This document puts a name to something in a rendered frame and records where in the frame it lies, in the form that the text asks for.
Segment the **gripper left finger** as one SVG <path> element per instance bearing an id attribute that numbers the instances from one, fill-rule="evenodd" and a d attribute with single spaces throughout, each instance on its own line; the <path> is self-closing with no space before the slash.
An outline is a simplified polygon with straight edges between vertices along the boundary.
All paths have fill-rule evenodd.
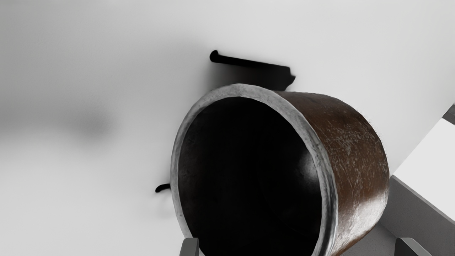
<path id="1" fill-rule="evenodd" d="M 179 256 L 199 256 L 199 239 L 187 237 L 183 240 Z"/>

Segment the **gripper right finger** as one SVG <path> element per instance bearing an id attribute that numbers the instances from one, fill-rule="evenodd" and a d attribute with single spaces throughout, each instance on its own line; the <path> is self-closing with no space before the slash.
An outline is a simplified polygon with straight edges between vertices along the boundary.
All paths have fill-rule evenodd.
<path id="1" fill-rule="evenodd" d="M 432 256 L 416 240 L 398 237 L 395 241 L 395 256 Z"/>

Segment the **brown mug with grey rim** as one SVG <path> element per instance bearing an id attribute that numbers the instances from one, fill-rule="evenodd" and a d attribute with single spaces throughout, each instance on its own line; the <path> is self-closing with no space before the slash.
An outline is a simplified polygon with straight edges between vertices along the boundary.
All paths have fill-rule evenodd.
<path id="1" fill-rule="evenodd" d="M 389 177 L 348 104 L 247 84 L 199 99 L 172 151 L 176 217 L 199 256 L 340 256 L 381 218 Z"/>

